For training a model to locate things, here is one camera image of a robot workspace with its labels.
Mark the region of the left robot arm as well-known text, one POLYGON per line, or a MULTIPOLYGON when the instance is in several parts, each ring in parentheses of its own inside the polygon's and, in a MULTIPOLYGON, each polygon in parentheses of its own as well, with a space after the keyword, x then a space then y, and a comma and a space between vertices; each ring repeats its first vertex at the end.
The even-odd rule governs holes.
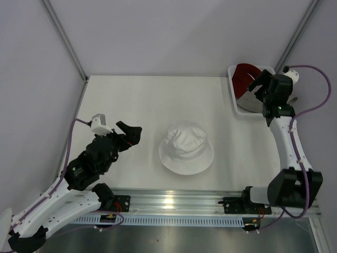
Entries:
POLYGON ((112 211, 118 206, 100 176, 118 160, 119 153, 139 144, 142 128, 122 121, 116 133, 102 123, 87 123, 94 139, 64 169, 54 183, 28 208, 12 217, 8 244, 12 252, 35 252, 48 238, 77 217, 92 211, 112 211))

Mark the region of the grey bucket hat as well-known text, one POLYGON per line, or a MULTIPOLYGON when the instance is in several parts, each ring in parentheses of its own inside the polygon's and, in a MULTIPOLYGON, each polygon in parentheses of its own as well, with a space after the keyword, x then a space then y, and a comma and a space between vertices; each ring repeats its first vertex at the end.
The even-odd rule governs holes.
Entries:
POLYGON ((236 99, 237 105, 250 113, 261 113, 262 102, 259 101, 253 92, 246 91, 241 97, 236 99))

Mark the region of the red bucket hat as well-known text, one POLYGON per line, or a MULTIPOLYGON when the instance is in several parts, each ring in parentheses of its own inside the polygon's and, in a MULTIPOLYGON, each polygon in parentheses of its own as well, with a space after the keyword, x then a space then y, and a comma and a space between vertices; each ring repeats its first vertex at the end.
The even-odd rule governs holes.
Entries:
POLYGON ((247 91, 249 85, 261 74, 261 70, 256 66, 240 63, 236 66, 232 77, 234 95, 239 99, 247 91))

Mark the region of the white bucket hat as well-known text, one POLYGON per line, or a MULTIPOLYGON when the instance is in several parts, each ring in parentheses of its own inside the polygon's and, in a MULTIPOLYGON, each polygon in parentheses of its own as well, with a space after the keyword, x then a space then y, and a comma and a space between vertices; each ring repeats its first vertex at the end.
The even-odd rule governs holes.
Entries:
POLYGON ((192 121, 174 123, 161 141, 158 153, 163 166, 183 176, 205 171, 214 160, 214 148, 207 133, 192 121))

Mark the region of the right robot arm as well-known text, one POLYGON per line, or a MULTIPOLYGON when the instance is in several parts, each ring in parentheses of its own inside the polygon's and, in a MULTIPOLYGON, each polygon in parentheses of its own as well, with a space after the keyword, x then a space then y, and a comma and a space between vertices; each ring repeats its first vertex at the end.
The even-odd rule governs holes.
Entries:
POLYGON ((248 86, 249 92, 262 102, 262 115, 275 139, 280 172, 266 187, 247 186, 241 193, 240 207, 252 213, 259 205, 302 209, 302 217, 311 207, 323 175, 309 163, 298 135, 296 114, 288 103, 299 74, 289 70, 272 74, 264 69, 248 86))

